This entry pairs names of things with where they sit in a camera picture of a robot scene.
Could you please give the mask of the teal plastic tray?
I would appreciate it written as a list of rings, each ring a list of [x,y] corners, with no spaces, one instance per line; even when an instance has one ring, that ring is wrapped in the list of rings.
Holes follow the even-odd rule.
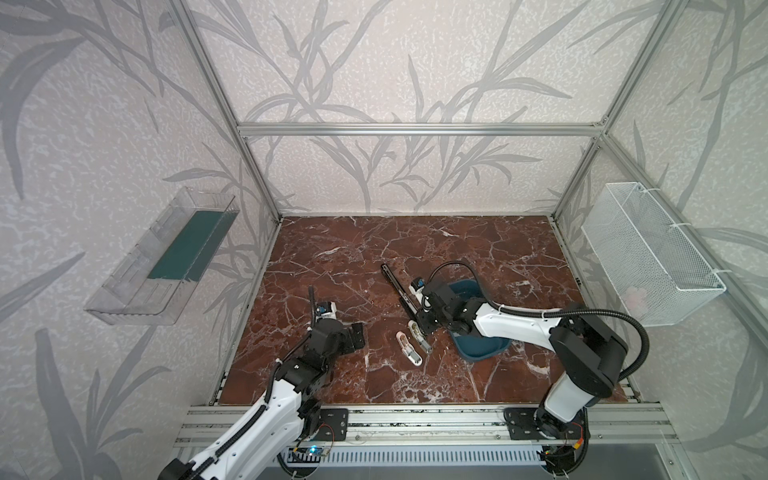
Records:
[[[480,288],[475,280],[465,279],[450,284],[450,288],[462,300],[481,297]],[[457,348],[459,356],[464,360],[474,363],[503,353],[510,345],[511,340],[500,337],[475,337],[471,335],[459,335],[451,333],[451,338]]]

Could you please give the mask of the black stapler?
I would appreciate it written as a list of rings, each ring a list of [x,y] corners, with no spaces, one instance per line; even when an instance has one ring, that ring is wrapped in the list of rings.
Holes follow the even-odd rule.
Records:
[[[414,322],[417,321],[417,307],[403,288],[402,284],[399,282],[399,280],[396,278],[390,267],[386,263],[382,263],[380,265],[380,269],[382,271],[382,274],[386,278],[386,280],[392,285],[394,290],[396,291],[399,302],[403,309],[405,310],[406,314],[408,315],[408,318]]]

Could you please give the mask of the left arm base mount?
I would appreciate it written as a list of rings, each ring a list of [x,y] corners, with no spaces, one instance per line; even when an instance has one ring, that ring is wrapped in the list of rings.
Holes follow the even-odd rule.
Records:
[[[347,408],[321,408],[305,420],[301,439],[315,442],[344,441],[348,426]]]

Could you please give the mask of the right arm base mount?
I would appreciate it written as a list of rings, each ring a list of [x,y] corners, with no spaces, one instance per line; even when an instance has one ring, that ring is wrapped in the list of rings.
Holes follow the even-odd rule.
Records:
[[[590,438],[588,411],[580,409],[570,422],[559,420],[543,407],[507,407],[503,420],[511,440],[564,441],[575,443]]]

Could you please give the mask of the beige stapler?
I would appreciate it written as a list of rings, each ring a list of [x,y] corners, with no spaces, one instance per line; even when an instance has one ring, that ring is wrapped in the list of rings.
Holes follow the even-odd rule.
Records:
[[[432,346],[426,340],[426,337],[421,331],[417,322],[414,320],[410,320],[408,322],[408,329],[411,333],[412,338],[416,341],[416,343],[419,345],[421,350],[427,355],[431,354],[433,351]]]

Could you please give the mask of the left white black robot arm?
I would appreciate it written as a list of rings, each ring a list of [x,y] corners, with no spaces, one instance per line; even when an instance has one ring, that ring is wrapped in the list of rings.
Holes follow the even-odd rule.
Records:
[[[318,303],[308,288],[310,323],[299,343],[276,361],[259,400],[211,445],[183,462],[171,460],[161,479],[255,479],[289,445],[317,433],[317,391],[339,357],[365,346],[363,324],[346,325],[332,301]]]

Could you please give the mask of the aluminium front rail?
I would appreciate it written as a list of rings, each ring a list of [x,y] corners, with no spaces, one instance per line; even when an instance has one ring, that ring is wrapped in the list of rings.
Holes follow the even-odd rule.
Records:
[[[348,405],[346,439],[336,446],[512,444],[502,404]],[[201,450],[225,433],[245,407],[192,407],[173,443]],[[677,443],[659,403],[598,404],[588,412],[592,444]]]

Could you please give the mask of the small green circuit board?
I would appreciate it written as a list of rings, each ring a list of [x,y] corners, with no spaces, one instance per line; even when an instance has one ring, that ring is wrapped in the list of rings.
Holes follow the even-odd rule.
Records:
[[[310,445],[308,447],[296,447],[291,451],[291,458],[296,462],[320,462],[330,455],[330,445]]]

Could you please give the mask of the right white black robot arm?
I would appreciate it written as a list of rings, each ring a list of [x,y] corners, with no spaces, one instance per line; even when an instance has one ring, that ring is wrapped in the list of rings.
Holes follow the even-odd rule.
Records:
[[[585,409],[611,397],[616,385],[648,358],[649,335],[628,314],[579,304],[565,309],[514,308],[493,301],[481,283],[477,295],[464,297],[437,278],[450,264],[411,282],[411,293],[419,301],[417,324],[426,334],[442,327],[459,336],[504,338],[554,352],[564,372],[534,416],[534,425],[546,437],[556,437]]]

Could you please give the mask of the green pad in bin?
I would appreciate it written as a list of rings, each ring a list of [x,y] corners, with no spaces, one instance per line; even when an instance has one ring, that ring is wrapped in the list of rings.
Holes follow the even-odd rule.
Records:
[[[236,212],[196,211],[150,271],[152,280],[199,282],[236,219]]]

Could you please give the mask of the clear plastic wall bin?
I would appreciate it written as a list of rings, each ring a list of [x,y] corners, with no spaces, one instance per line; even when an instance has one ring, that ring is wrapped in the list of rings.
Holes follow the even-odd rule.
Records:
[[[86,302],[84,310],[112,326],[175,324],[201,280],[152,280],[148,275],[199,210],[240,213],[233,194],[181,188]]]

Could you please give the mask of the pink object in basket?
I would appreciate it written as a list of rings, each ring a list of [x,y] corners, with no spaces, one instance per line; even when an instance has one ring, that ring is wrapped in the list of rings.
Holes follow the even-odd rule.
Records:
[[[630,315],[642,317],[649,311],[647,297],[648,292],[646,289],[631,286],[626,289],[621,299]]]

